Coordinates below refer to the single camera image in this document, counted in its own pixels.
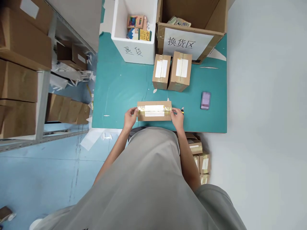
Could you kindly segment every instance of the table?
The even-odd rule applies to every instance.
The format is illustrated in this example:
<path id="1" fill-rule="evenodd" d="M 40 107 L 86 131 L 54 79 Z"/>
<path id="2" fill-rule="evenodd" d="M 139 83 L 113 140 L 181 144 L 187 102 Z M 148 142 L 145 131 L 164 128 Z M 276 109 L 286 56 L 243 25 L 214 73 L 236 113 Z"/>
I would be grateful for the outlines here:
<path id="1" fill-rule="evenodd" d="M 216 49 L 227 56 L 227 35 Z M 227 64 L 207 57 L 201 65 L 192 65 L 190 85 L 181 93 L 154 91 L 153 65 L 126 63 L 111 40 L 110 33 L 99 37 L 96 85 L 94 90 L 94 128 L 122 129 L 124 113 L 138 101 L 172 101 L 184 107 L 186 132 L 227 132 Z M 211 92 L 209 110 L 201 110 L 201 93 Z M 134 127 L 156 126 L 175 130 L 171 121 L 140 121 Z"/>

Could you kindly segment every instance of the gray shirt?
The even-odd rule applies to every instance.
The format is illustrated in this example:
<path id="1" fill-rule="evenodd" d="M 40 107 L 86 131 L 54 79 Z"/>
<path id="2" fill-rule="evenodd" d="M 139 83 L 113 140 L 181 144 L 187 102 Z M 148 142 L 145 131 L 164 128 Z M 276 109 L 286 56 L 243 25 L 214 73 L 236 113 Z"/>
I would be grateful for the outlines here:
<path id="1" fill-rule="evenodd" d="M 102 178 L 75 205 L 43 219 L 35 230 L 246 229 L 229 196 L 185 182 L 176 135 L 137 132 Z"/>

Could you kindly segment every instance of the smartphone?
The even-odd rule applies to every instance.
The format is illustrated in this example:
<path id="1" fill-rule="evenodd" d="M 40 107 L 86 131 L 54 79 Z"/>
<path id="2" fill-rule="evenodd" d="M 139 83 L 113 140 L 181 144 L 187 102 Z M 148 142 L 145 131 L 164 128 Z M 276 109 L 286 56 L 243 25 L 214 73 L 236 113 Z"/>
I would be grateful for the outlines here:
<path id="1" fill-rule="evenodd" d="M 201 109 L 208 110 L 210 107 L 211 93 L 203 91 L 201 94 Z"/>

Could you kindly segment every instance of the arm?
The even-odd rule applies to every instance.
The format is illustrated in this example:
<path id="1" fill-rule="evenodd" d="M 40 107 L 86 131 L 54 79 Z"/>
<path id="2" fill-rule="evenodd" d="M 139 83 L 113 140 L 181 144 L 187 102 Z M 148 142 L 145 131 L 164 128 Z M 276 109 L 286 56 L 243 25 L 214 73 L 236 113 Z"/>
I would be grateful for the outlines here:
<path id="1" fill-rule="evenodd" d="M 172 117 L 172 122 L 176 128 L 178 139 L 179 139 L 179 147 L 180 147 L 180 161 L 181 161 L 181 169 L 182 175 L 187 184 L 190 186 L 192 191 L 196 191 L 201 185 L 201 181 L 199 178 L 199 171 L 195 164 L 190 146 L 188 144 L 188 140 L 185 136 L 185 131 L 183 129 L 183 119 L 184 115 L 180 111 L 180 109 L 173 108 L 173 111 L 170 112 Z"/>
<path id="2" fill-rule="evenodd" d="M 95 185 L 97 181 L 102 177 L 102 175 L 110 168 L 111 164 L 118 158 L 118 156 L 122 153 L 122 151 L 125 149 L 129 133 L 135 124 L 135 121 L 137 120 L 138 116 L 138 109 L 137 107 L 129 109 L 125 113 L 125 122 L 124 122 L 124 128 L 122 129 L 121 134 L 119 135 L 115 145 L 113 146 L 110 154 L 106 158 L 106 161 L 102 165 L 100 171 L 98 172 L 96 179 L 94 181 Z"/>

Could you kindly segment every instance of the hand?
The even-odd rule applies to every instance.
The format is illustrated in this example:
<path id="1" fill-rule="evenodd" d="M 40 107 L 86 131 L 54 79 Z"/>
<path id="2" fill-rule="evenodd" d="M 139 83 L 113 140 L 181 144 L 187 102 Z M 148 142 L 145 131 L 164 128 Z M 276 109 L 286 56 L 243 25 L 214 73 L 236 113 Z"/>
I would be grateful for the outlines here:
<path id="1" fill-rule="evenodd" d="M 170 112 L 170 116 L 172 117 L 172 122 L 175 126 L 176 131 L 177 132 L 184 131 L 183 129 L 184 115 L 181 112 L 181 110 L 177 108 L 173 108 L 173 110 Z"/>
<path id="2" fill-rule="evenodd" d="M 135 124 L 138 116 L 138 108 L 130 108 L 128 111 L 125 113 L 125 122 L 124 122 L 124 129 L 129 129 L 131 130 L 133 125 Z"/>

